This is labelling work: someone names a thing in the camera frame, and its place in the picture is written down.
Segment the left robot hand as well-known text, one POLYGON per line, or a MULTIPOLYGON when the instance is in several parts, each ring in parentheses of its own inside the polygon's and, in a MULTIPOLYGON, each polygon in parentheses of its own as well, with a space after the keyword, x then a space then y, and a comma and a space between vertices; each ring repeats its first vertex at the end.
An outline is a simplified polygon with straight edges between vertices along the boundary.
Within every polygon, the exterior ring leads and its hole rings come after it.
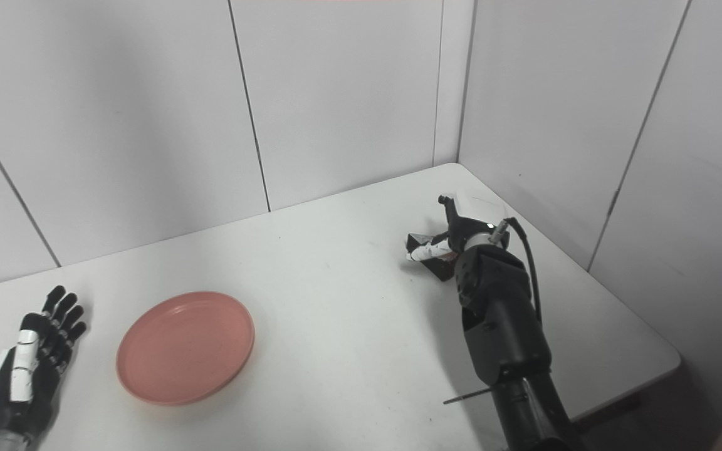
POLYGON ((35 448, 48 431, 75 345, 88 330, 84 307, 55 286, 38 312, 26 314, 16 345, 0 359, 0 450, 35 448))

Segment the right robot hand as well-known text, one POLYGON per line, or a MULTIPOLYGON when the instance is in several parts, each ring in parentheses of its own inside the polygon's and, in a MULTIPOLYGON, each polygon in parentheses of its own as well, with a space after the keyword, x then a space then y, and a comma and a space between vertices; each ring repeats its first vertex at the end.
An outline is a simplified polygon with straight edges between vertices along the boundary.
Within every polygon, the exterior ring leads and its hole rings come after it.
POLYGON ((438 202, 444 206, 447 231, 438 235, 409 234, 406 259, 427 262, 448 261, 475 246, 494 244, 494 236, 505 218, 504 208, 462 190, 443 194, 438 202))

